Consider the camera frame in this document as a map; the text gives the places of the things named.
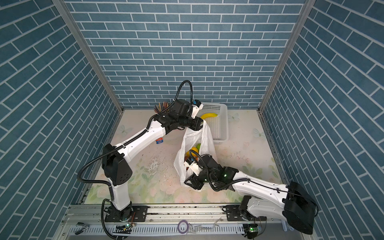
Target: purple tape roll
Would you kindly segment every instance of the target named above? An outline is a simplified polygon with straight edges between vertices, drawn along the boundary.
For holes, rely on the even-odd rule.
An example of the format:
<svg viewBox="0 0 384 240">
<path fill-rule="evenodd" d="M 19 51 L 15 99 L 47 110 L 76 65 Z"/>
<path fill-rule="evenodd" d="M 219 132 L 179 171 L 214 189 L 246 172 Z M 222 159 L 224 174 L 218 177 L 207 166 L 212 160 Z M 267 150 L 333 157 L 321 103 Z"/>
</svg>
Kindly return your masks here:
<svg viewBox="0 0 384 240">
<path fill-rule="evenodd" d="M 182 232 L 181 230 L 180 230 L 180 224 L 181 223 L 185 223 L 186 225 L 187 225 L 187 229 L 184 231 L 184 232 Z M 188 222 L 186 221 L 186 220 L 181 220 L 180 222 L 179 222 L 179 224 L 177 225 L 177 230 L 178 230 L 178 232 L 180 233 L 180 234 L 185 234 L 185 233 L 187 233 L 188 232 L 188 229 L 189 229 L 189 224 L 188 224 Z"/>
</svg>

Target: bundle of pencils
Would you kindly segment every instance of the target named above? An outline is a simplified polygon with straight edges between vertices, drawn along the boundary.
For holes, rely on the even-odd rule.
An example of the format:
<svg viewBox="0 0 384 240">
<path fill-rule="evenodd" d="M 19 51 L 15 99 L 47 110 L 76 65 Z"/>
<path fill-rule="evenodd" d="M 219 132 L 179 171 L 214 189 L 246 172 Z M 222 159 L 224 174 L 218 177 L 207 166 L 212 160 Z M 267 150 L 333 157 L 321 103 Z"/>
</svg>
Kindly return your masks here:
<svg viewBox="0 0 384 240">
<path fill-rule="evenodd" d="M 164 109 L 166 109 L 168 106 L 169 106 L 169 102 L 158 103 L 157 105 L 155 105 L 155 108 L 153 110 L 156 113 L 159 113 L 159 112 L 163 111 Z"/>
</svg>

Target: metal clamp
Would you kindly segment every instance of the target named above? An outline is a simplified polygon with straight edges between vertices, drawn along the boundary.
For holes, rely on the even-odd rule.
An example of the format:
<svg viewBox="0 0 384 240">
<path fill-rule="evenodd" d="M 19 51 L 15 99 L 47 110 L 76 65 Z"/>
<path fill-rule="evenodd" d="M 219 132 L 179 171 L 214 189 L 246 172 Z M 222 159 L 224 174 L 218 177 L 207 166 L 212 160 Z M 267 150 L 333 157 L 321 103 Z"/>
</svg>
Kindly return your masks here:
<svg viewBox="0 0 384 240">
<path fill-rule="evenodd" d="M 83 231 L 85 231 L 86 229 L 89 228 L 89 225 L 88 225 L 88 224 L 85 224 L 85 223 L 82 223 L 82 222 L 78 222 L 78 223 L 76 224 L 76 227 L 77 227 L 77 226 L 82 226 L 83 228 L 80 229 L 80 230 L 78 230 L 77 232 L 75 232 L 75 235 L 79 235 L 80 233 L 82 233 Z"/>
</svg>

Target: white plastic bag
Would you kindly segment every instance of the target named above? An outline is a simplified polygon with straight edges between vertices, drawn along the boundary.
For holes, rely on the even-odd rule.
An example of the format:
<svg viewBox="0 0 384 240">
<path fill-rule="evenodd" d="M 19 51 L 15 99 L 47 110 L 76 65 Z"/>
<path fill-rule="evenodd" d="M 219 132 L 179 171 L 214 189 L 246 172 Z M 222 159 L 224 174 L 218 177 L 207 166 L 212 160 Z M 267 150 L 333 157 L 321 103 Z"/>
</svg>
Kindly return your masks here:
<svg viewBox="0 0 384 240">
<path fill-rule="evenodd" d="M 217 161 L 211 129 L 205 120 L 203 127 L 199 131 L 193 131 L 192 129 L 187 128 L 183 137 L 183 142 L 181 143 L 181 148 L 177 152 L 175 161 L 173 163 L 177 174 L 180 176 L 180 183 L 184 187 L 187 187 L 187 185 L 184 184 L 184 181 L 193 173 L 190 168 L 188 171 L 186 171 L 187 168 L 184 166 L 184 156 L 185 153 L 193 148 L 193 146 L 195 146 L 197 143 L 201 143 L 199 150 L 200 155 L 210 154 L 212 155 L 213 159 Z"/>
</svg>

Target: floral tabletop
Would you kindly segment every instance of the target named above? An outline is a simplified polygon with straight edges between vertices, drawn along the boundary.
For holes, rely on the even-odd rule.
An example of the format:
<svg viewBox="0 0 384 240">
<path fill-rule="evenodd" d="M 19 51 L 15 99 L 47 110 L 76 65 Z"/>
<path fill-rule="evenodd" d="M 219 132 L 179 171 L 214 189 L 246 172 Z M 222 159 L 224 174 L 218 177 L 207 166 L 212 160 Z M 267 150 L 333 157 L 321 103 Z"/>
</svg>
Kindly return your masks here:
<svg viewBox="0 0 384 240">
<path fill-rule="evenodd" d="M 152 110 L 125 110 L 111 144 L 122 142 L 142 130 L 153 114 Z M 228 125 L 229 140 L 215 143 L 219 164 L 269 182 L 282 183 L 256 110 L 229 110 Z M 200 191 L 181 186 L 173 162 L 184 132 L 170 132 L 163 137 L 163 143 L 151 143 L 129 163 L 133 171 L 128 180 L 132 203 L 240 202 L 242 196 L 238 193 L 230 190 L 214 192 L 208 184 Z M 106 180 L 101 167 L 96 179 Z M 85 204 L 101 204 L 109 197 L 107 185 L 93 184 Z"/>
</svg>

